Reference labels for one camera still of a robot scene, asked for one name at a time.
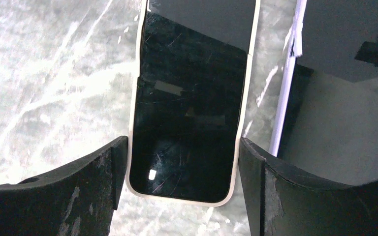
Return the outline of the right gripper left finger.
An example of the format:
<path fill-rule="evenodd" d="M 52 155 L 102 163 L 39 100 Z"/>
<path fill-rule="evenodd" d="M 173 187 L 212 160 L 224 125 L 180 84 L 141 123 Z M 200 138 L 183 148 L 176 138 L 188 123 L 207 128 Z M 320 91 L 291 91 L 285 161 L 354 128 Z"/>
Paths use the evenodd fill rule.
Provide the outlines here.
<path fill-rule="evenodd" d="M 0 236 L 107 236 L 127 166 L 128 138 L 18 184 L 0 185 Z"/>

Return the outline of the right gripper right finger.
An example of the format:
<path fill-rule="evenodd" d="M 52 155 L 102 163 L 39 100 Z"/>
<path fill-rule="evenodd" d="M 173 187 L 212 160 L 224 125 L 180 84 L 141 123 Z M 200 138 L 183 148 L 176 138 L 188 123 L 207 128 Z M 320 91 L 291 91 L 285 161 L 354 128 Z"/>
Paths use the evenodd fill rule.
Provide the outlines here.
<path fill-rule="evenodd" d="M 253 236 L 378 236 L 378 180 L 318 177 L 240 139 L 239 171 Z"/>

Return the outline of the phone with lilac case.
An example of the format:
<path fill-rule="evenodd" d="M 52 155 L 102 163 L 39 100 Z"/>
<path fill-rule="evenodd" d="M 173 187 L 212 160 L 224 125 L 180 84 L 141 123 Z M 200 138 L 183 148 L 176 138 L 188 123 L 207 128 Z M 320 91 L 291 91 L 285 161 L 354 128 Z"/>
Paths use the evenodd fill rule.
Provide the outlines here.
<path fill-rule="evenodd" d="M 299 0 L 269 151 L 316 176 L 378 180 L 378 0 Z"/>

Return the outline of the phone with beige case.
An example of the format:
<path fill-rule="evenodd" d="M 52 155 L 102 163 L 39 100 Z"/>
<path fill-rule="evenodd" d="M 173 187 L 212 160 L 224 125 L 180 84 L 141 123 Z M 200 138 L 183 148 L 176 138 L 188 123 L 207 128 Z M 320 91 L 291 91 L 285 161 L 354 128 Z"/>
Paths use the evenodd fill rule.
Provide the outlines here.
<path fill-rule="evenodd" d="M 136 38 L 126 185 L 206 207 L 233 195 L 258 0 L 144 0 Z"/>

